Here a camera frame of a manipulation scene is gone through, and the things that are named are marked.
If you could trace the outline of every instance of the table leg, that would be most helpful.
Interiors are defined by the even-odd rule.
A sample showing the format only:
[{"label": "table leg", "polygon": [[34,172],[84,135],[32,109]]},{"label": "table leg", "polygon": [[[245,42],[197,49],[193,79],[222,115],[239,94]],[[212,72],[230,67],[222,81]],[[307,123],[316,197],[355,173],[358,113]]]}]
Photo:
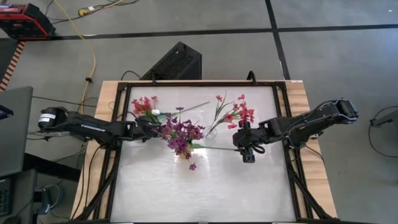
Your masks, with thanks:
[{"label": "table leg", "polygon": [[56,162],[25,153],[24,170],[35,169],[42,174],[52,175],[61,179],[79,181],[80,170]]}]

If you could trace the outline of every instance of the black metal frame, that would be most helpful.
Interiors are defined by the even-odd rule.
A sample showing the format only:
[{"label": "black metal frame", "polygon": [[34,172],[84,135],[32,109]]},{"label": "black metal frame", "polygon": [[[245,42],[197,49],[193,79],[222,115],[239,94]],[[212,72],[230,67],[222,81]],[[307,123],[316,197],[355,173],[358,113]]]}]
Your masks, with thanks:
[{"label": "black metal frame", "polygon": [[[112,114],[112,120],[115,121],[116,118],[118,117],[119,114],[119,105],[121,103],[121,96],[122,92],[126,92],[126,96],[124,97],[124,105],[123,105],[123,112],[124,114],[122,116],[122,120],[126,119],[127,115],[127,109],[129,106],[129,97],[131,93],[131,88],[132,87],[145,87],[145,86],[269,86],[272,88],[273,94],[274,94],[274,101],[275,101],[275,108],[277,112],[277,116],[280,117],[282,116],[282,108],[280,107],[280,102],[279,102],[279,94],[278,91],[280,90],[282,92],[282,96],[284,99],[284,105],[286,109],[286,114],[287,116],[291,116],[291,111],[290,111],[290,105],[289,105],[289,99],[287,97],[287,89],[285,82],[257,82],[254,74],[252,72],[249,73],[248,80],[251,80],[251,82],[247,81],[241,81],[241,82],[156,82],[153,80],[152,82],[136,82],[136,83],[119,83],[118,85],[118,90],[116,93],[116,99],[114,103],[114,108],[113,108],[113,114]],[[289,145],[287,141],[282,142],[283,148],[284,148],[284,156],[285,156],[285,163],[286,163],[286,169],[288,172],[288,165],[290,164],[291,158],[289,154]],[[121,154],[121,147],[116,151],[116,155],[114,157],[114,165],[116,166],[116,172],[118,171],[118,166],[119,166],[119,160],[120,160],[120,154]],[[296,152],[296,155],[298,156],[298,159],[296,160],[296,165],[298,169],[298,176],[300,178],[300,181],[306,186],[305,184],[305,176],[304,176],[304,171],[302,167],[302,162],[301,158],[299,157],[299,152]],[[104,184],[106,178],[106,173],[108,170],[109,166],[109,159],[110,159],[110,150],[107,150],[105,153],[104,157],[104,163],[101,171],[101,179],[99,182],[99,187],[102,187]],[[293,203],[293,208],[294,208],[294,213],[295,213],[295,218],[296,220],[301,219],[301,214],[300,214],[300,208],[299,208],[299,202],[297,198],[297,192],[295,188],[295,183],[294,180],[288,175],[289,177],[289,185],[290,185],[290,192],[292,194],[292,203]],[[111,216],[111,211],[112,211],[112,206],[113,206],[113,198],[114,198],[114,190],[116,186],[116,179],[117,179],[117,173],[116,176],[113,178],[109,185],[109,196],[108,196],[108,204],[106,206],[106,214],[105,214],[105,219],[110,219]],[[100,205],[101,201],[96,204],[95,210],[94,210],[94,217],[93,219],[97,219],[99,217],[99,210],[100,210]],[[305,207],[307,210],[307,217],[312,218],[312,209],[309,203],[305,200]]]}]

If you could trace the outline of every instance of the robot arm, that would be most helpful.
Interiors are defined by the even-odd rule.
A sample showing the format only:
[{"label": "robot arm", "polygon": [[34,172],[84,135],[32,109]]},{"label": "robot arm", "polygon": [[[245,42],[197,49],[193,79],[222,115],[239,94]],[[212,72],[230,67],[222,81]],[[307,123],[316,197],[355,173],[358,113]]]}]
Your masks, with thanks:
[{"label": "robot arm", "polygon": [[116,140],[146,141],[155,137],[152,126],[144,118],[134,121],[108,122],[92,116],[67,111],[65,108],[47,108],[41,111],[39,119],[40,132],[69,131],[84,138],[95,139],[103,147],[114,149]]},{"label": "robot arm", "polygon": [[326,101],[314,110],[293,118],[272,118],[250,128],[250,123],[239,123],[241,128],[233,135],[233,143],[243,156],[243,162],[255,162],[253,151],[265,153],[260,144],[288,139],[292,147],[302,147],[310,138],[334,124],[351,124],[358,119],[358,112],[348,100]]}]

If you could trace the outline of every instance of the black stand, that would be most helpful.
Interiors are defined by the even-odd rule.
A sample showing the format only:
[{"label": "black stand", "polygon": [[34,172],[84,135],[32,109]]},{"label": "black stand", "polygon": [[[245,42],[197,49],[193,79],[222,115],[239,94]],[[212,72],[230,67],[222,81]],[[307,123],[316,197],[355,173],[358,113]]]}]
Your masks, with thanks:
[{"label": "black stand", "polygon": [[389,113],[379,119],[371,120],[371,124],[374,127],[378,127],[382,124],[390,123],[390,122],[394,122],[394,125],[396,126],[396,128],[398,130],[398,110],[396,110],[392,113]]},{"label": "black stand", "polygon": [[33,156],[25,152],[23,170],[35,169],[42,174],[52,175],[61,179],[79,181],[80,170],[56,162]]}]

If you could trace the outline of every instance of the white tabletop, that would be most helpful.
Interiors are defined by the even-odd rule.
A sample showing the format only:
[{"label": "white tabletop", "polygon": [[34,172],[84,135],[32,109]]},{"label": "white tabletop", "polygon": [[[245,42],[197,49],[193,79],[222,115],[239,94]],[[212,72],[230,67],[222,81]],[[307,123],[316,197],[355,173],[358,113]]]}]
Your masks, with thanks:
[{"label": "white tabletop", "polygon": [[[224,96],[225,90],[226,102],[246,95],[248,108],[255,109],[252,128],[276,117],[271,87],[133,87],[130,101],[156,95],[158,109],[171,112],[177,106],[189,108],[209,101],[181,114],[182,120],[209,126],[215,115],[215,96]],[[234,149],[232,135],[237,130],[222,124],[214,139],[198,143]],[[192,171],[189,162],[161,139],[124,142],[111,222],[294,221],[282,144],[264,147],[266,153],[256,154],[254,164],[244,164],[238,152],[195,149],[191,161],[197,169]]]}]

